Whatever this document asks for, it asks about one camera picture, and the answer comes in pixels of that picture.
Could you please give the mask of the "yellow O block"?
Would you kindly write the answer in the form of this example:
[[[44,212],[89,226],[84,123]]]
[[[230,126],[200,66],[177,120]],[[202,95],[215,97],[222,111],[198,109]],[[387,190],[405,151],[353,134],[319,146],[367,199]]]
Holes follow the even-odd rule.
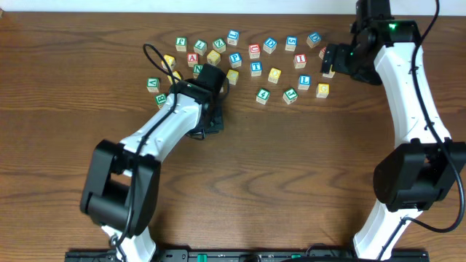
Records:
[[[327,98],[330,92],[330,85],[326,83],[319,83],[316,88],[317,98]]]

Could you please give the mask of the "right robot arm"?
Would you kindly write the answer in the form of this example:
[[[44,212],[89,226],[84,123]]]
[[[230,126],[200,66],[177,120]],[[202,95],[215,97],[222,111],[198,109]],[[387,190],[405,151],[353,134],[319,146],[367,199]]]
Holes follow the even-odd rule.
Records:
[[[388,0],[360,0],[350,44],[329,44],[321,70],[383,86],[395,147],[374,170],[376,202],[353,237],[360,261],[387,261],[406,228],[461,186],[465,144],[451,138],[424,72],[420,32],[413,20],[392,16]]]

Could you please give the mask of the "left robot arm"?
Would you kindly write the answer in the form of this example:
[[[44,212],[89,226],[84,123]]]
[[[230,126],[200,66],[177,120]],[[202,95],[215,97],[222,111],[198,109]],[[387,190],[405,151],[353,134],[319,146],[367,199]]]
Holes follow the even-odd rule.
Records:
[[[226,74],[204,64],[195,79],[171,85],[161,109],[119,143],[95,147],[80,210],[109,236],[118,261],[150,261],[157,246],[149,222],[157,206],[161,165],[184,137],[205,139],[224,128],[220,92]]]

